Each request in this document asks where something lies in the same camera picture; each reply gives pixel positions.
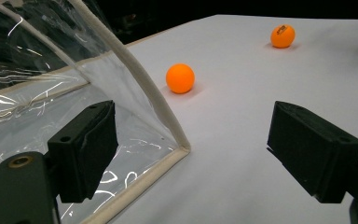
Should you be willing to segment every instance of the white surface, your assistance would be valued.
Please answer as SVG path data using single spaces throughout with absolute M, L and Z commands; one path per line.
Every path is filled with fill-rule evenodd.
M 272 29 L 296 39 L 274 49 Z M 358 21 L 216 15 L 130 47 L 181 122 L 192 152 L 112 223 L 350 223 L 352 196 L 321 204 L 267 150 L 275 101 L 301 105 L 358 137 Z M 194 89 L 165 72 L 187 63 Z

